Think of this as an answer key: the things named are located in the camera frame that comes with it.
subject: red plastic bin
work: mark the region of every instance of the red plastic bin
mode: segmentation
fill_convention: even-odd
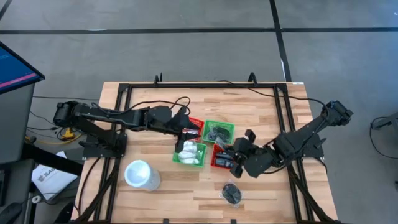
[[[214,144],[213,145],[213,155],[211,155],[211,166],[213,166],[213,167],[217,167],[217,168],[222,168],[222,169],[227,169],[227,170],[230,170],[230,168],[227,168],[227,167],[222,167],[222,166],[219,166],[219,165],[217,165],[216,164],[216,153],[217,152],[222,152],[222,151],[224,151],[224,149],[222,149],[221,147],[219,147],[217,144]]]
[[[196,119],[196,118],[192,118],[192,117],[189,117],[189,120],[190,120],[194,125],[196,125],[196,126],[199,127],[198,134],[201,135],[201,132],[203,131],[203,127],[204,127],[204,125],[205,125],[205,122],[204,122],[204,121],[201,121],[201,120],[199,120],[199,119]],[[197,137],[197,138],[195,138],[194,140],[195,140],[195,141],[199,141],[199,140],[200,140],[200,137]]]

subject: computer screen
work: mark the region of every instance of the computer screen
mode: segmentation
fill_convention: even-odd
[[[0,42],[0,94],[43,79],[40,72]]]

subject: green plastic bin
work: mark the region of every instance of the green plastic bin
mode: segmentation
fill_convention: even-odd
[[[213,142],[213,143],[216,142],[216,141],[212,141],[207,138],[207,134],[210,132],[210,130],[213,127],[221,127],[221,128],[227,129],[231,136],[229,137],[229,141],[225,142],[225,144],[233,143],[235,125],[231,124],[231,123],[225,123],[225,122],[221,122],[221,121],[212,121],[212,120],[205,121],[205,127],[203,128],[203,132],[202,132],[202,136],[201,136],[202,140],[207,141],[207,142]]]
[[[199,164],[186,164],[186,165],[191,165],[191,166],[196,166],[196,167],[203,167],[203,165],[205,165],[206,145],[197,143],[197,149],[198,149],[198,152],[201,152],[200,163]],[[173,155],[173,162],[185,164],[180,161],[180,158],[178,158],[178,153],[176,153],[176,152]]]

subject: white cup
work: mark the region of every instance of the white cup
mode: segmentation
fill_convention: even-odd
[[[127,166],[124,180],[132,187],[149,191],[156,190],[160,185],[159,172],[142,160],[133,161]]]

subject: gray floor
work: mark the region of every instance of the gray floor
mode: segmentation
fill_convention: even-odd
[[[277,0],[277,8],[283,28],[398,27],[393,0]],[[0,30],[273,25],[268,1],[13,0]],[[324,151],[339,219],[397,223],[398,163],[374,151],[369,123],[398,111],[398,32],[289,33],[283,38],[292,80],[305,82],[310,97],[340,100],[354,111],[346,127],[322,132],[328,138]],[[98,98],[105,81],[149,81],[160,72],[167,81],[238,81],[250,72],[262,81],[284,81],[274,33],[2,35],[0,41],[46,75],[36,84],[36,95]],[[35,99],[32,111],[51,119],[57,101]],[[317,115],[320,107],[311,107]],[[35,117],[29,126],[48,127]],[[381,151],[398,157],[394,134],[390,128],[375,131],[374,140]],[[52,152],[74,147],[43,146]],[[59,208],[40,204],[36,223],[51,222]]]

